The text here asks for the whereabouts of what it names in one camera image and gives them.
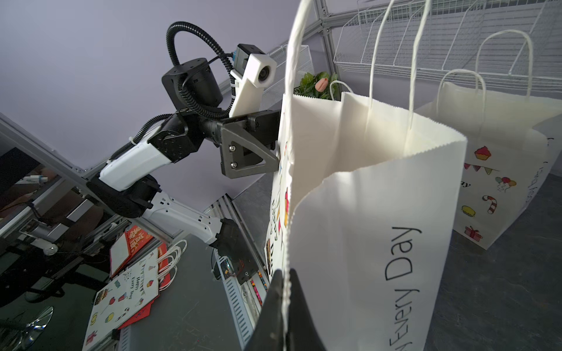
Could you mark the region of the large white party paper bag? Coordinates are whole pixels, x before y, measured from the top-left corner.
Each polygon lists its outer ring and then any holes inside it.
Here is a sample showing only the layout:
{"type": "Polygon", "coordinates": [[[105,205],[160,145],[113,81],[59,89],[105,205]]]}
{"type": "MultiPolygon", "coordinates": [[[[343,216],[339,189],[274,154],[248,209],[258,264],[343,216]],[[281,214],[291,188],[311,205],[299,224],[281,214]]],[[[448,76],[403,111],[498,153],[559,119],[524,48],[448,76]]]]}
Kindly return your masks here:
{"type": "Polygon", "coordinates": [[[325,350],[423,350],[458,204],[467,140],[412,109],[345,92],[294,93],[312,4],[288,41],[266,254],[295,269],[325,350]]]}

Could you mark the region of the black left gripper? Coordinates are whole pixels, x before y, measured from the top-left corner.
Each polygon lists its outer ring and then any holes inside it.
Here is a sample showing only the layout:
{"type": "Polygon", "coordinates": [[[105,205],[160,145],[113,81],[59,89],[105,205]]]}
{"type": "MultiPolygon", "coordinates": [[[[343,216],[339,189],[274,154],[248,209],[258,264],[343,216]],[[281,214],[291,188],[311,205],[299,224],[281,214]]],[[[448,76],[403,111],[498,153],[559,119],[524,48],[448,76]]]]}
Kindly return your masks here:
{"type": "Polygon", "coordinates": [[[234,179],[273,173],[279,159],[273,152],[280,128],[280,110],[245,116],[209,119],[200,117],[199,128],[221,149],[222,173],[234,179]]]}

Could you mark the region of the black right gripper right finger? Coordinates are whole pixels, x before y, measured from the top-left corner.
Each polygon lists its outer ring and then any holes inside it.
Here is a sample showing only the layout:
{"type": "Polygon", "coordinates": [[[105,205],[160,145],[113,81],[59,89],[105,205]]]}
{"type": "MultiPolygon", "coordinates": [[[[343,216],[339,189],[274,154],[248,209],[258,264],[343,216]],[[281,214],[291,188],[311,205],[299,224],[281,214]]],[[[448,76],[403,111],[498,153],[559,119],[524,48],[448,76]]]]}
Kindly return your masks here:
{"type": "Polygon", "coordinates": [[[295,269],[290,270],[291,302],[288,309],[287,350],[325,351],[316,330],[295,269]]]}

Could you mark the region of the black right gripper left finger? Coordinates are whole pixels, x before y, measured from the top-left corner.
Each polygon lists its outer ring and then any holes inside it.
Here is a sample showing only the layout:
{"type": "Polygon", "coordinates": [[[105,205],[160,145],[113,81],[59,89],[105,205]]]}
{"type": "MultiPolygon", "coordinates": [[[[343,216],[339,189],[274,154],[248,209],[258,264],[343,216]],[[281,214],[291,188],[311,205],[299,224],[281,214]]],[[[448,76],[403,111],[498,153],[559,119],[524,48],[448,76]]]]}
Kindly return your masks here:
{"type": "Polygon", "coordinates": [[[269,285],[256,327],[245,351],[284,350],[285,332],[282,317],[283,275],[276,270],[269,285]]]}

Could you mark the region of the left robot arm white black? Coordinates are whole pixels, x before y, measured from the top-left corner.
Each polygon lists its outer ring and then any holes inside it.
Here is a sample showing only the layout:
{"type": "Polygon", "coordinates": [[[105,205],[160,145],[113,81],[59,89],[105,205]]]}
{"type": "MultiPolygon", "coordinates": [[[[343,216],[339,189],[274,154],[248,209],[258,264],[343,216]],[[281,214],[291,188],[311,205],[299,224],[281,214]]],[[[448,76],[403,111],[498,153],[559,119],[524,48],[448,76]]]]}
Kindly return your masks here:
{"type": "Polygon", "coordinates": [[[165,35],[172,67],[162,84],[175,112],[151,118],[116,151],[87,187],[112,211],[142,218],[169,234],[187,233],[231,262],[239,283],[262,271],[240,226],[232,219],[208,217],[162,191],[153,172],[196,153],[205,140],[220,150],[221,171],[228,178],[271,173],[279,166],[275,147],[280,112],[261,108],[263,92],[274,82],[277,63],[254,45],[225,52],[201,27],[172,23],[165,35]],[[187,32],[205,42],[230,77],[231,102],[221,108],[222,93],[206,58],[179,60],[175,38],[187,32]]]}

